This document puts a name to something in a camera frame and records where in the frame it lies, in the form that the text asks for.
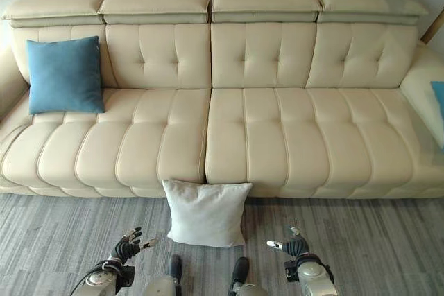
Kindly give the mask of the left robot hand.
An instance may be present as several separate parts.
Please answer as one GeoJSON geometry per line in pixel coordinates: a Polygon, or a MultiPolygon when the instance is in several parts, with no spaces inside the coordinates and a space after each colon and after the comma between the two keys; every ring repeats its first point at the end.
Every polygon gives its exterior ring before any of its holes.
{"type": "Polygon", "coordinates": [[[111,257],[118,258],[120,261],[127,261],[142,250],[154,247],[158,242],[157,238],[152,238],[149,241],[142,243],[139,239],[141,235],[141,227],[132,228],[127,234],[124,234],[114,246],[114,249],[111,252],[111,257]]]}

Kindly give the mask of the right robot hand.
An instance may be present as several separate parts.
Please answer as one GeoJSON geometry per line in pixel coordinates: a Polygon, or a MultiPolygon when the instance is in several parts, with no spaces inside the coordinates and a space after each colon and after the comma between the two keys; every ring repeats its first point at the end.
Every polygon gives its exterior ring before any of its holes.
{"type": "Polygon", "coordinates": [[[299,257],[309,253],[309,244],[302,236],[299,228],[289,226],[291,240],[286,242],[267,241],[266,244],[273,249],[284,252],[293,257],[299,257]]]}

